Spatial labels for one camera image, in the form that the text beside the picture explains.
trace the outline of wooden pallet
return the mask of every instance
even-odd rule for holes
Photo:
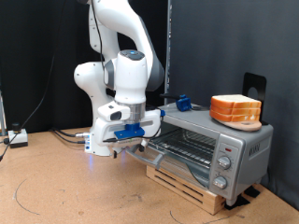
[[[194,184],[160,168],[156,170],[147,167],[147,177],[171,189],[189,202],[206,210],[211,215],[218,213],[225,204],[225,199],[206,189],[201,189]]]

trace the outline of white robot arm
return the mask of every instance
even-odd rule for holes
[[[95,154],[106,156],[110,154],[107,147],[111,149],[113,146],[119,152],[120,147],[132,145],[125,143],[128,142],[126,139],[134,138],[136,144],[136,141],[140,143],[145,137],[151,137],[159,131],[161,112],[145,112],[145,90],[155,91],[163,83],[164,70],[144,22],[134,13],[127,0],[82,1],[92,5],[90,40],[93,49],[101,52],[95,23],[97,20],[102,37],[105,72],[100,63],[81,64],[75,71],[75,80],[91,96],[93,104],[90,139],[93,149],[86,151],[94,153],[98,147]],[[117,32],[132,38],[138,50],[120,52]],[[105,85],[116,91],[115,101],[106,95]]]

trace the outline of stack of bread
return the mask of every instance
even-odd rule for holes
[[[243,95],[218,95],[211,99],[209,115],[222,122],[259,121],[261,106]]]

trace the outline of toaster oven knob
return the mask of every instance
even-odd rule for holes
[[[224,169],[227,170],[231,167],[231,161],[228,159],[228,157],[220,157],[218,159],[218,164]]]
[[[227,182],[223,176],[218,176],[214,179],[213,185],[217,186],[220,189],[225,189],[227,186]]]

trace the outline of silver toaster oven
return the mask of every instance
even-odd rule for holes
[[[136,159],[206,188],[228,205],[266,174],[271,125],[249,133],[218,123],[208,111],[180,112],[176,104],[160,108],[166,112],[160,136],[149,141],[142,157],[137,147],[127,149]]]

